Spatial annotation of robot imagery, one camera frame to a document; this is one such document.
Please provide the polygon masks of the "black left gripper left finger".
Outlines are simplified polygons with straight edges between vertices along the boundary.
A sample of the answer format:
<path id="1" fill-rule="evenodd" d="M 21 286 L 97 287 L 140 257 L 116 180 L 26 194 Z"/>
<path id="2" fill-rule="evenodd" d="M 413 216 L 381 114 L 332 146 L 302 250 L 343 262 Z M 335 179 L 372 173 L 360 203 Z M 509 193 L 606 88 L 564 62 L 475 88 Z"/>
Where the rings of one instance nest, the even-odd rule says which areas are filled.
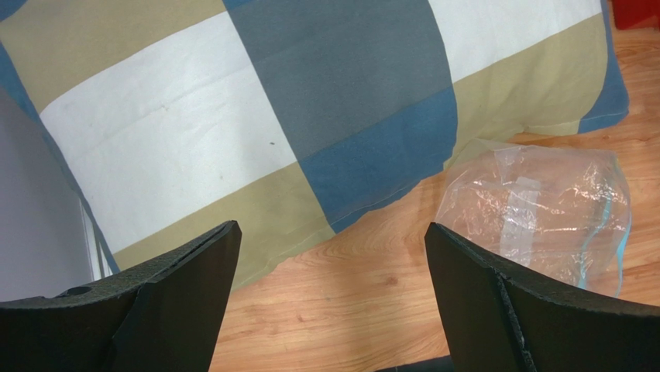
<path id="1" fill-rule="evenodd" d="M 53 298 L 1 305 L 3 371 L 206 371 L 242 232 L 222 223 L 183 246 Z"/>

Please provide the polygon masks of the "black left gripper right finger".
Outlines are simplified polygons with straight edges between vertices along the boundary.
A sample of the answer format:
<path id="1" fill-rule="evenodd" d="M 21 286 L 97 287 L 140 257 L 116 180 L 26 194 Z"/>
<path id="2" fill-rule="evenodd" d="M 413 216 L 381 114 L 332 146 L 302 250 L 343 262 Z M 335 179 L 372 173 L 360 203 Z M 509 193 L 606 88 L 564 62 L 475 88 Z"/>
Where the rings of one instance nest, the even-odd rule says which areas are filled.
<path id="1" fill-rule="evenodd" d="M 657 371 L 659 309 L 552 279 L 432 223 L 426 256 L 457 371 Z"/>

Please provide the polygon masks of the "clear zip top bag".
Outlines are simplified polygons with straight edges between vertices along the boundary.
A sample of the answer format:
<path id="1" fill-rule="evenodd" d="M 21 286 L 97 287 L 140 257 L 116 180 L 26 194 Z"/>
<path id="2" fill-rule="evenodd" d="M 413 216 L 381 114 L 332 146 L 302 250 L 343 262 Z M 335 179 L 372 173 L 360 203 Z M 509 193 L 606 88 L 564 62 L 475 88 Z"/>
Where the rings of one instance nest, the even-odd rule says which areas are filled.
<path id="1" fill-rule="evenodd" d="M 474 139 L 447 170 L 435 221 L 558 281 L 620 294 L 631 196 L 613 151 Z"/>

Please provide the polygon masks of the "checked blue beige pillow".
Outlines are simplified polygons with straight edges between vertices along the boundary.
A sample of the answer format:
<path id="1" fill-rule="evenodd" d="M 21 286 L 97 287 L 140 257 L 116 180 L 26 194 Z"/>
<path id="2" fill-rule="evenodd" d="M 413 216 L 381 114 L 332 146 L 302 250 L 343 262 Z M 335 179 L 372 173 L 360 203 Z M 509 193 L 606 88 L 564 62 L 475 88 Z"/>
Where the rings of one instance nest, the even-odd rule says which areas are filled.
<path id="1" fill-rule="evenodd" d="M 629 108 L 604 1 L 3 1 L 1 85 L 112 273 L 236 220 L 238 287 L 471 140 Z"/>

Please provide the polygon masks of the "red plastic fruit bin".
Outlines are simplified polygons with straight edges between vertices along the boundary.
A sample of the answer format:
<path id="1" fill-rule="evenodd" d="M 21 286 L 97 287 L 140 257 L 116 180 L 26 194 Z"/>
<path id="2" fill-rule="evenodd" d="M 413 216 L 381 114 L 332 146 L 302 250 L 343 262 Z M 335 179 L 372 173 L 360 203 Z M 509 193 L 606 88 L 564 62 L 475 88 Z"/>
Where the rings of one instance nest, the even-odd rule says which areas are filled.
<path id="1" fill-rule="evenodd" d="M 612 0 L 611 2 L 617 29 L 659 28 L 659 0 Z"/>

